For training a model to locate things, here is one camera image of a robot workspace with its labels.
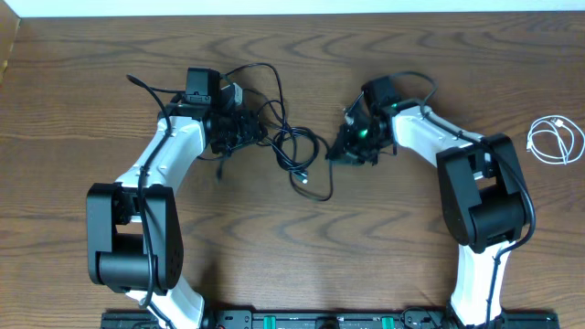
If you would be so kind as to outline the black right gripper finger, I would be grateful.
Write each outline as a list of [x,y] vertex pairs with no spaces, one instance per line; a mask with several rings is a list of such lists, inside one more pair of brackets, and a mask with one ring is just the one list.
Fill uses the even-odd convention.
[[327,153],[325,158],[331,162],[334,162],[337,164],[342,164],[342,165],[360,165],[361,164],[361,160],[357,155],[352,154],[351,152],[348,152],[345,149],[332,148]]
[[352,129],[349,125],[340,125],[339,131],[330,148],[330,154],[344,154],[352,135]]

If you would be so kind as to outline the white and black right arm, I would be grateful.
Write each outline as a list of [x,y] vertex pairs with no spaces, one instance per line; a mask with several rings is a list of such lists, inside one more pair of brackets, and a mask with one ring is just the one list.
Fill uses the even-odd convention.
[[407,98],[395,75],[370,80],[344,110],[328,159],[348,165],[378,163],[385,148],[416,153],[438,175],[445,225],[459,246],[451,326],[496,328],[509,253],[534,233],[536,211],[511,139],[469,132],[439,116],[428,98]]

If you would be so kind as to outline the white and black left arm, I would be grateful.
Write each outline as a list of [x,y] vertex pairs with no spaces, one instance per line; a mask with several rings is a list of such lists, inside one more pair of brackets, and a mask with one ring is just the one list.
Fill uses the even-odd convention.
[[176,193],[210,149],[222,161],[264,139],[242,88],[213,69],[190,68],[184,90],[160,102],[156,131],[140,157],[86,198],[90,280],[137,301],[137,312],[106,312],[103,328],[219,328],[217,314],[182,274],[184,244]]

